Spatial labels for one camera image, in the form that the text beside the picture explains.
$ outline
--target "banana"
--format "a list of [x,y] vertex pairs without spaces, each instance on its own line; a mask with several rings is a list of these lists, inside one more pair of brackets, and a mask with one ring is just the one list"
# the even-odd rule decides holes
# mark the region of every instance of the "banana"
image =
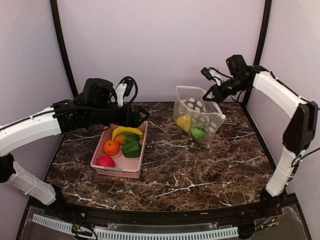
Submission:
[[137,128],[119,126],[115,130],[113,130],[113,132],[112,132],[112,140],[115,140],[115,137],[118,136],[119,134],[124,134],[124,133],[126,133],[126,134],[135,134],[135,135],[138,135],[139,138],[141,138],[141,139],[144,138],[144,134],[142,133],[142,131],[140,131]]

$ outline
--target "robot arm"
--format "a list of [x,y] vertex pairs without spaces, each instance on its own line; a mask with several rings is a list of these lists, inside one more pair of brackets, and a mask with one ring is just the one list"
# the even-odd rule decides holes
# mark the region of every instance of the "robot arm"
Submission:
[[[135,86],[135,94],[128,103],[128,97]],[[26,195],[29,194],[45,205],[56,200],[56,191],[14,160],[11,151],[36,140],[71,132],[78,128],[88,129],[93,125],[116,124],[139,127],[149,117],[141,106],[131,103],[138,94],[138,86],[132,77],[123,78],[117,88],[100,78],[89,78],[74,100],[63,100],[51,107],[0,127],[0,183],[12,185]]]
[[[203,96],[205,101],[222,102],[250,86],[267,95],[291,119],[283,134],[283,150],[277,168],[265,190],[272,197],[279,196],[296,172],[301,158],[315,137],[318,112],[315,102],[305,101],[293,92],[271,72],[262,66],[248,66],[241,55],[226,60],[232,78],[222,84],[213,85]],[[213,80],[209,69],[201,73]]]

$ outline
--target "plastic bag with holes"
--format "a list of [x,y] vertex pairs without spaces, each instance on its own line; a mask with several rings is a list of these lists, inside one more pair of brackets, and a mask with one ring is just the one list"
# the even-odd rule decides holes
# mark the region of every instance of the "plastic bag with holes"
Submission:
[[203,101],[206,93],[196,86],[176,86],[174,122],[194,140],[209,145],[226,116],[216,102]]

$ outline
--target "brown marble surface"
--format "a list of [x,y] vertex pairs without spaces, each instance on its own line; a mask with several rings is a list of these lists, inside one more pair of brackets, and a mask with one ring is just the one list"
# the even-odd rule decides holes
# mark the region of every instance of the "brown marble surface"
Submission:
[[69,203],[135,211],[190,211],[257,202],[273,170],[236,103],[210,146],[194,142],[173,122],[173,103],[142,103],[151,117],[139,179],[98,175],[90,162],[103,126],[66,134],[46,182]]

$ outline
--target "white wall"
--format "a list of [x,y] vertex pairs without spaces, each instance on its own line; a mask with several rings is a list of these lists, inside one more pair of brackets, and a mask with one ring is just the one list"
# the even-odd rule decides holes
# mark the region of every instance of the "white wall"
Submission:
[[[71,98],[54,31],[49,0],[0,0],[0,125]],[[13,153],[43,179],[61,137],[49,137]],[[16,239],[28,197],[0,184],[0,238]]]
[[[320,1],[273,1],[261,65],[309,100],[320,104]],[[253,92],[249,111],[277,160],[289,119],[262,93]],[[310,146],[320,146],[320,132]],[[296,192],[312,239],[320,236],[320,152],[307,157],[288,186]]]
[[132,76],[138,101],[172,101],[176,85],[208,89],[203,67],[242,54],[253,63],[264,0],[60,0],[60,17],[79,90],[99,77]]

